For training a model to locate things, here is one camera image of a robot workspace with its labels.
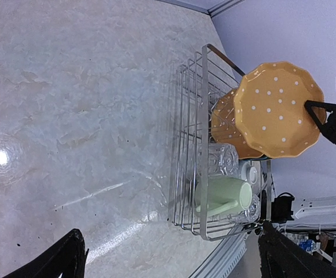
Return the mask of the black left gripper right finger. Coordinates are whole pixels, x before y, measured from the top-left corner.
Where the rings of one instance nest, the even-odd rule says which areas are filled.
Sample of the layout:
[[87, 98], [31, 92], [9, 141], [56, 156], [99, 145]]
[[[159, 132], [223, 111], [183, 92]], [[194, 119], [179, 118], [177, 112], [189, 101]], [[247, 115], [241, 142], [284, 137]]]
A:
[[305, 252], [268, 221], [258, 247], [262, 277], [336, 278], [336, 268]]

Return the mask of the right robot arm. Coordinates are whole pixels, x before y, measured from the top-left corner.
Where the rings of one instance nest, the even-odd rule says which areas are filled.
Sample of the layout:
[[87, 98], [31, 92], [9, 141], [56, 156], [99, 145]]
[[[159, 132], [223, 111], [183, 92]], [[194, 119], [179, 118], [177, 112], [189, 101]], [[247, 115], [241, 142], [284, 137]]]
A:
[[[336, 104], [308, 100], [304, 108], [323, 137], [336, 145]], [[336, 195], [297, 199], [294, 195], [283, 192], [271, 199], [271, 181], [268, 180], [262, 196], [266, 197], [266, 201], [261, 206], [261, 212], [272, 223], [284, 224], [309, 216], [336, 215]]]

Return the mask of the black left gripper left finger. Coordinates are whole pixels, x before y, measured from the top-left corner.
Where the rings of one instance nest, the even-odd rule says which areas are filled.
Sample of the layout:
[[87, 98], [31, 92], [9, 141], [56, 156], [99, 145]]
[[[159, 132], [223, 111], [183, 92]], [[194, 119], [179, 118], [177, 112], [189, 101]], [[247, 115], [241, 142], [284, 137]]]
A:
[[34, 260], [6, 277], [83, 278], [88, 252], [82, 232], [75, 228]]

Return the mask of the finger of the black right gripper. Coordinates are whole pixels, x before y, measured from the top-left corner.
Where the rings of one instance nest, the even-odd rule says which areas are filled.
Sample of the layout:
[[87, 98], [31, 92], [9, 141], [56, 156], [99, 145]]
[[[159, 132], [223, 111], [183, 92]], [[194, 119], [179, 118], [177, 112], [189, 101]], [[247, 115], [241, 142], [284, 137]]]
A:
[[319, 130], [336, 128], [336, 104], [307, 100], [304, 108]]

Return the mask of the yellow polka dot plate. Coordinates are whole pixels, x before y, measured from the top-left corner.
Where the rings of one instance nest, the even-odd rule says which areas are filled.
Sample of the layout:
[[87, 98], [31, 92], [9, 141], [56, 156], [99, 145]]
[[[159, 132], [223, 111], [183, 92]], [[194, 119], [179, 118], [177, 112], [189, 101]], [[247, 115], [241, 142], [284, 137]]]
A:
[[290, 62], [263, 63], [246, 74], [233, 99], [235, 125], [248, 146], [269, 158], [294, 158], [320, 131], [304, 107], [324, 102], [311, 74]]
[[239, 159], [257, 159], [263, 154], [247, 145], [241, 132], [235, 126], [233, 98], [236, 89], [221, 97], [211, 112], [211, 136], [216, 143], [231, 144], [236, 148]]

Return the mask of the blue polka dot plate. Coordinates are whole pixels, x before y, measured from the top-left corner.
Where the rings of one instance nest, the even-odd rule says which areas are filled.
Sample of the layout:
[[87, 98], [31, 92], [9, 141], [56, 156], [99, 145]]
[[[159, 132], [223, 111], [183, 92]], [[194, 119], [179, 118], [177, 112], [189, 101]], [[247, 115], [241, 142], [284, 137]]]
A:
[[254, 161], [263, 161], [263, 160], [270, 160], [271, 158], [269, 156], [266, 155], [262, 155], [259, 158], [254, 158]]

